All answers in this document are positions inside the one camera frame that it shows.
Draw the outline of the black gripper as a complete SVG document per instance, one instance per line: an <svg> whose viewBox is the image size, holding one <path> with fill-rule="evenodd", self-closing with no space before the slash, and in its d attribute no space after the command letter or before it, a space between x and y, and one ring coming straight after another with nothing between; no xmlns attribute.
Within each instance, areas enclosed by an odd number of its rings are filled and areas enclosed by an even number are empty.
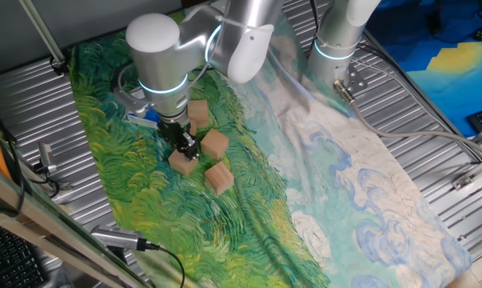
<svg viewBox="0 0 482 288"><path fill-rule="evenodd" d="M178 122L163 122L159 124L161 136L173 149L182 153L190 161L199 157L199 143L193 135L189 135L190 124L184 126Z"/></svg>

